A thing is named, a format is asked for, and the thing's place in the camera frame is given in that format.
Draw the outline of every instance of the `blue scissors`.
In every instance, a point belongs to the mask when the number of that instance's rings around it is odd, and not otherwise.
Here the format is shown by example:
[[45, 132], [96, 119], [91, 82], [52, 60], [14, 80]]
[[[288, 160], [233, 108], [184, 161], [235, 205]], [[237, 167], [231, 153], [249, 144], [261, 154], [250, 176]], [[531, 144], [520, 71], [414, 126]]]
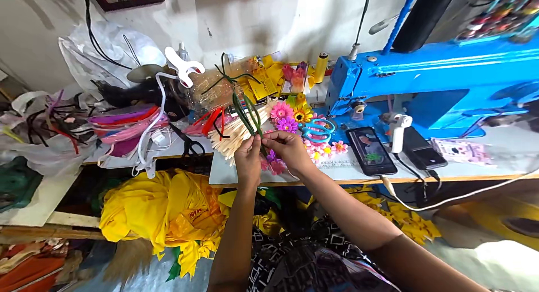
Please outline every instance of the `blue scissors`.
[[[303, 133], [302, 137], [313, 143], [326, 143], [332, 137], [332, 133], [335, 131], [335, 125], [327, 119], [315, 118], [310, 123], [300, 123], [300, 131]], [[323, 138], [313, 139], [311, 136], [323, 136]]]

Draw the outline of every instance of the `left hand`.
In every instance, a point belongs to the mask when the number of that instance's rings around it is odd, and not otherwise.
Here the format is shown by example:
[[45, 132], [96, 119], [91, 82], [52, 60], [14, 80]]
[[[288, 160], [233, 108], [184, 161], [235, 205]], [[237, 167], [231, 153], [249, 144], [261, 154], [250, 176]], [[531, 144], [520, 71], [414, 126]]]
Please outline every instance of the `left hand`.
[[238, 185], [256, 188], [260, 184], [260, 135], [249, 137], [234, 152]]

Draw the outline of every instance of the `finger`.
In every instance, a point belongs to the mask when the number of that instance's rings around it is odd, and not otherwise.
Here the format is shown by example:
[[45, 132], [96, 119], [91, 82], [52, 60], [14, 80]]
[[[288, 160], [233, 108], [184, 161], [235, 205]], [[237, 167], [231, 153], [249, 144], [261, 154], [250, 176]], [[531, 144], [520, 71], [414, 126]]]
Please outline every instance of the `finger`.
[[236, 150], [234, 154], [236, 153], [247, 154], [247, 152], [249, 152], [249, 148], [253, 145], [253, 141], [254, 141], [254, 137], [252, 136], [244, 140], [239, 146], [238, 150]]
[[288, 141], [293, 139], [295, 135], [296, 134], [293, 134], [293, 133], [290, 133], [290, 132], [277, 130], [277, 131], [273, 131], [271, 133], [265, 134], [264, 138], [281, 140], [281, 141], [285, 141], [285, 143], [287, 143]]
[[273, 149], [273, 151], [275, 151], [275, 153], [277, 153], [278, 155], [282, 156], [282, 153], [283, 151], [285, 150], [286, 148], [286, 145], [283, 145], [273, 139], [269, 139], [269, 138], [263, 138], [262, 139], [262, 144], [264, 144], [266, 147], [270, 148], [270, 149]]
[[262, 139], [257, 134], [252, 141], [251, 151], [249, 152], [250, 156], [258, 156], [260, 154], [260, 144], [262, 144]]

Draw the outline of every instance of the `black scissors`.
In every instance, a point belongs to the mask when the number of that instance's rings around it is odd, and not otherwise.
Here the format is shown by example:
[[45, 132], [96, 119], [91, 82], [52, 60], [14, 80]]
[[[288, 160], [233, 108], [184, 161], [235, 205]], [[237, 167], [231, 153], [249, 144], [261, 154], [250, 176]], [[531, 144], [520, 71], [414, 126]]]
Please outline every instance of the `black scissors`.
[[[183, 154], [182, 159], [184, 157], [189, 157], [193, 161], [194, 164], [198, 163], [204, 155], [206, 155], [206, 151], [204, 150], [204, 147], [202, 144], [200, 144], [198, 141], [193, 141], [190, 137], [187, 136], [187, 134], [183, 133], [182, 130], [179, 130], [178, 127], [176, 127], [174, 124], [169, 123], [172, 131], [174, 131], [178, 136], [183, 140]], [[193, 146], [197, 145], [201, 150], [202, 153], [198, 153]]]

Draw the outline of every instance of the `white wall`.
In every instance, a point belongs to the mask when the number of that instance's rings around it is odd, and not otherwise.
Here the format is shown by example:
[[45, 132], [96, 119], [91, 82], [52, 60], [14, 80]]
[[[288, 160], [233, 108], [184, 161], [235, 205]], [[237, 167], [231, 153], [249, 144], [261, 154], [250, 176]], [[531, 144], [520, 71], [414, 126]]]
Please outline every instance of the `white wall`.
[[[371, 0], [361, 51], [385, 45], [392, 25], [376, 35], [367, 31], [397, 14], [404, 1]], [[247, 56], [281, 50], [289, 60], [311, 62], [321, 51], [332, 59], [348, 54], [363, 5], [364, 0], [165, 0], [103, 16], [150, 36], [161, 49], [183, 41], [192, 59], [213, 67], [223, 51]], [[32, 90], [54, 92], [74, 81], [57, 37], [84, 21], [84, 0], [0, 0], [0, 16], [0, 69]], [[92, 17], [100, 18], [95, 8]]]

